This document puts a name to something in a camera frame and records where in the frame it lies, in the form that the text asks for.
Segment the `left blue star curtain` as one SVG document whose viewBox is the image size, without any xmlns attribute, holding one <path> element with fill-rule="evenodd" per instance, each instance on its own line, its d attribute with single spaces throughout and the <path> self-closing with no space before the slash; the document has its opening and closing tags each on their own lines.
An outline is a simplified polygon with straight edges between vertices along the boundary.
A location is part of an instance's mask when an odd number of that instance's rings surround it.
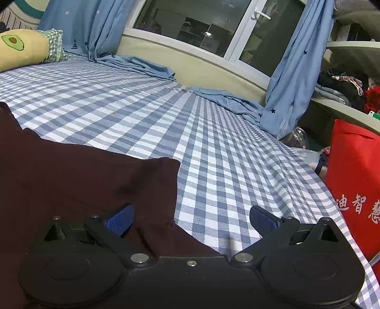
<svg viewBox="0 0 380 309">
<path fill-rule="evenodd" d="M 115 53 L 119 47 L 133 0 L 49 1 L 38 30 L 61 30 L 67 52 L 90 60 Z"/>
</svg>

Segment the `teal white headboard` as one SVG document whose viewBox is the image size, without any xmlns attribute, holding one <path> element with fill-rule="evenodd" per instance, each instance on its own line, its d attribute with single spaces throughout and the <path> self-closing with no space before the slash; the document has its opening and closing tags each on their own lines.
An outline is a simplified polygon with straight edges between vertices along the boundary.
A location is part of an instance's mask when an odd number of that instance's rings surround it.
<svg viewBox="0 0 380 309">
<path fill-rule="evenodd" d="M 1 12 L 1 22 L 10 30 L 35 30 L 48 3 L 49 0 L 15 0 Z"/>
</svg>

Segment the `yellow avocado print quilt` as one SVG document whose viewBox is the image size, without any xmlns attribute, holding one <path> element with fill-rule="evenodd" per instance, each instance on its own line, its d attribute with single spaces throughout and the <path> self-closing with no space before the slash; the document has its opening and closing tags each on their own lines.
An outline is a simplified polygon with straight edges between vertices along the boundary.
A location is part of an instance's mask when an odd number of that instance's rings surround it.
<svg viewBox="0 0 380 309">
<path fill-rule="evenodd" d="M 48 39 L 35 30 L 17 29 L 1 33 L 1 72 L 48 60 Z"/>
</svg>

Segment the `green checked pillow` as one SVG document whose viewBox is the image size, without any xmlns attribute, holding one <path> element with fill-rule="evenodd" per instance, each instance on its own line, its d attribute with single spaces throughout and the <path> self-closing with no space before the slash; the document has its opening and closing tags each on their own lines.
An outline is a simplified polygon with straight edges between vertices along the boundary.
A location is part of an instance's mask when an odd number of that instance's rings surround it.
<svg viewBox="0 0 380 309">
<path fill-rule="evenodd" d="M 51 30 L 37 30 L 48 39 L 49 53 L 44 63 L 57 63 L 67 59 L 63 49 L 63 31 L 52 28 Z"/>
</svg>

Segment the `white framed window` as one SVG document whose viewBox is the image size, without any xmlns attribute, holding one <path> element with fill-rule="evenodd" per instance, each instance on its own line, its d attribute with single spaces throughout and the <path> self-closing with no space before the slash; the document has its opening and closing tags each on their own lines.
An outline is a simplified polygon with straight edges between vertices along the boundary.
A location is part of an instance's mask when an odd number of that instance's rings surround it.
<svg viewBox="0 0 380 309">
<path fill-rule="evenodd" d="M 306 1 L 137 1 L 123 34 L 267 89 L 305 8 Z"/>
</svg>

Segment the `red fabric tote bag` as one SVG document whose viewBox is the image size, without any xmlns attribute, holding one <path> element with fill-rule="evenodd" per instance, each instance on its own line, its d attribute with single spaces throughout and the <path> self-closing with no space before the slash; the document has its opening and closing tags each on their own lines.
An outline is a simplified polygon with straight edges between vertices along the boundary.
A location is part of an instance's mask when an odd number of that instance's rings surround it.
<svg viewBox="0 0 380 309">
<path fill-rule="evenodd" d="M 326 185 L 367 260 L 379 252 L 379 135 L 336 120 Z"/>
</svg>

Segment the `right blue star curtain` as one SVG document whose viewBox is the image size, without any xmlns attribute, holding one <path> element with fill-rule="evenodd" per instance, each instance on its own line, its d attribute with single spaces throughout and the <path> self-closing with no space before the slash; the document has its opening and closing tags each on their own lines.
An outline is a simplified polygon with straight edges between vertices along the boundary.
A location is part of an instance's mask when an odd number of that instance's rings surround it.
<svg viewBox="0 0 380 309">
<path fill-rule="evenodd" d="M 260 127 L 278 140 L 292 132 L 309 106 L 332 31 L 333 11 L 334 1 L 307 1 L 271 76 Z"/>
</svg>

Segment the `blue star curtain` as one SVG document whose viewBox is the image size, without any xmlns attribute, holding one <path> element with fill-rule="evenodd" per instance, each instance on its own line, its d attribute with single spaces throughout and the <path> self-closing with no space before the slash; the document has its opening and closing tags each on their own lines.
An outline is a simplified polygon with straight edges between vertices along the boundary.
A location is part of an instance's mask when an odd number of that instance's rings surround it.
<svg viewBox="0 0 380 309">
<path fill-rule="evenodd" d="M 133 0 L 49 1 L 38 30 L 61 30 L 67 52 L 90 60 L 115 53 L 119 47 Z"/>
<path fill-rule="evenodd" d="M 271 76 L 260 127 L 278 140 L 292 132 L 309 106 L 332 31 L 333 11 L 334 1 L 307 1 Z"/>
</svg>

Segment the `blue white checked bedsheet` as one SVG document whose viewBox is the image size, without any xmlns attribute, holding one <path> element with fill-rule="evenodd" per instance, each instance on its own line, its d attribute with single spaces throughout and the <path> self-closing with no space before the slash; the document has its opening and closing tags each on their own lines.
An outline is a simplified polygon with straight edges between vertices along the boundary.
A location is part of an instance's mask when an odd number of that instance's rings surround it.
<svg viewBox="0 0 380 309">
<path fill-rule="evenodd" d="M 175 222 L 233 254 L 258 240 L 249 209 L 348 227 L 331 193 L 299 152 L 169 80 L 83 57 L 1 74 L 1 100 L 23 128 L 54 142 L 180 163 Z"/>
</svg>

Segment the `dark maroon t-shirt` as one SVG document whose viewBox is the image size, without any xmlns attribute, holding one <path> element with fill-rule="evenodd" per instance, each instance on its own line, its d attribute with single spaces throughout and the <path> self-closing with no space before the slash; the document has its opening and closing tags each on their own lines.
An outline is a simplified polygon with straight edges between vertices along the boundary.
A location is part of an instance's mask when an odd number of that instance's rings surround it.
<svg viewBox="0 0 380 309">
<path fill-rule="evenodd" d="M 54 216 L 71 222 L 129 203 L 128 240 L 158 256 L 214 256 L 174 220 L 180 162 L 141 160 L 97 148 L 44 140 L 1 104 L 1 307 L 22 308 L 17 272 Z"/>
</svg>

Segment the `white wall shelf unit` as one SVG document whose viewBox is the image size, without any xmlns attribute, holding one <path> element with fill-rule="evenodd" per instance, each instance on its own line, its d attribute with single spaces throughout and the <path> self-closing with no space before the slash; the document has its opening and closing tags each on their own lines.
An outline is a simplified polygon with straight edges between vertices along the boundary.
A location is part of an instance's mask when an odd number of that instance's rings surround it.
<svg viewBox="0 0 380 309">
<path fill-rule="evenodd" d="M 298 125 L 307 147 L 328 146 L 336 119 L 379 133 L 379 13 L 337 16 L 310 105 Z"/>
</svg>

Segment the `clothes pile on shelf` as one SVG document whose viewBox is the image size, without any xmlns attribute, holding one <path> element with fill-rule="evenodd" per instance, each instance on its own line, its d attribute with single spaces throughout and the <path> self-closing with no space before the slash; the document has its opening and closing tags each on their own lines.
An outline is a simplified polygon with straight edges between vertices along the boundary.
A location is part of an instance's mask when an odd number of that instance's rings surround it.
<svg viewBox="0 0 380 309">
<path fill-rule="evenodd" d="M 379 77 L 364 72 L 346 73 L 329 69 L 319 74 L 317 94 L 360 112 L 379 113 Z"/>
</svg>

